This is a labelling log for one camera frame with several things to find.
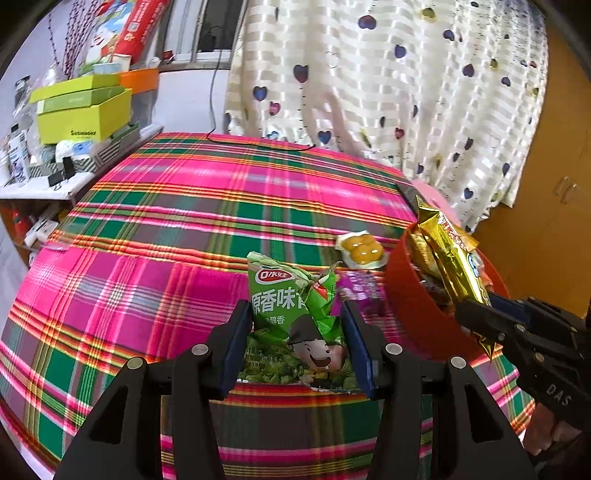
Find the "metal bolt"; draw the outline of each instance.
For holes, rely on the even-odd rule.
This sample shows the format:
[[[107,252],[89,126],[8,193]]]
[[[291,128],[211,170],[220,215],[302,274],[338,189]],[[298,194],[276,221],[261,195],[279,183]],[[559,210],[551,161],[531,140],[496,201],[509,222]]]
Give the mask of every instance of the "metal bolt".
[[[127,368],[130,370],[136,370],[144,364],[144,359],[139,356],[135,356],[127,360]]]
[[[193,355],[205,355],[207,352],[209,352],[209,347],[205,345],[205,343],[198,343],[191,348],[191,353]]]
[[[386,345],[386,351],[390,355],[400,355],[402,353],[402,347],[397,343],[389,343]]]
[[[455,356],[452,358],[452,365],[456,368],[464,368],[466,361],[461,356]]]

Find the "bed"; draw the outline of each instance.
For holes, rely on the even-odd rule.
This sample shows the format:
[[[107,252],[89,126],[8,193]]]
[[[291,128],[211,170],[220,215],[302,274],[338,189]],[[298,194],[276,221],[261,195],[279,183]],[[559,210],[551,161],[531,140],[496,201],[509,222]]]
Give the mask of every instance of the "bed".
[[[296,149],[162,134],[72,211],[23,282],[0,342],[0,416],[39,476],[53,473],[127,359],[177,356],[248,298],[249,251],[316,272],[339,259],[335,235],[367,229],[388,249],[415,221],[399,171]],[[374,323],[416,350],[391,313]],[[522,433],[534,403],[516,369],[499,351],[473,366]],[[428,478],[428,397],[423,406]],[[365,478],[381,415],[363,395],[298,385],[239,384],[211,409],[228,478]],[[166,415],[161,430],[164,477],[174,478]]]

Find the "red basket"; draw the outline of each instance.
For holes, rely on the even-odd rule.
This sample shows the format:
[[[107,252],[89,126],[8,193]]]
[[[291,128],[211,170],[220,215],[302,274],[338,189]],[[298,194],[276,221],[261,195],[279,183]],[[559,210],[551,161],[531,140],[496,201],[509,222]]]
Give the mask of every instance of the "red basket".
[[[458,355],[471,362],[483,354],[476,341],[462,332],[453,316],[444,314],[420,284],[408,252],[408,231],[390,252],[386,267],[385,286],[396,317],[406,328],[416,345],[433,360],[448,360]],[[479,251],[491,278],[495,293],[509,298],[507,287],[498,272]]]

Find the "white shelf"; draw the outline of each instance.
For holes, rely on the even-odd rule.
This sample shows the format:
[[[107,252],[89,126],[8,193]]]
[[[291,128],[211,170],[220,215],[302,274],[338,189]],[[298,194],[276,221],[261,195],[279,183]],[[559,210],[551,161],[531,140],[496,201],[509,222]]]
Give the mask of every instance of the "white shelf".
[[[139,147],[152,140],[161,133],[163,126],[159,124],[150,124],[144,127],[139,134],[139,140],[132,144],[126,151],[117,158],[116,161],[105,165],[111,169],[116,163],[133,153]],[[69,180],[61,183],[61,188],[54,190],[47,182],[47,177],[35,177],[29,180],[23,186],[7,185],[0,187],[0,200],[72,200],[76,193],[82,190],[85,185],[95,178],[95,173],[82,172],[76,173]]]

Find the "human hand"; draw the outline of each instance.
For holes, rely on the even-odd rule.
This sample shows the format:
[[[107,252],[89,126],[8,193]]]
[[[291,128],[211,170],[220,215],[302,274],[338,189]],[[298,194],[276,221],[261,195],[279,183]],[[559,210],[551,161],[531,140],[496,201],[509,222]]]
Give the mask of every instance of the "human hand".
[[[581,433],[568,423],[556,422],[554,414],[538,403],[525,431],[523,447],[532,455],[547,450],[554,442],[569,442]]]

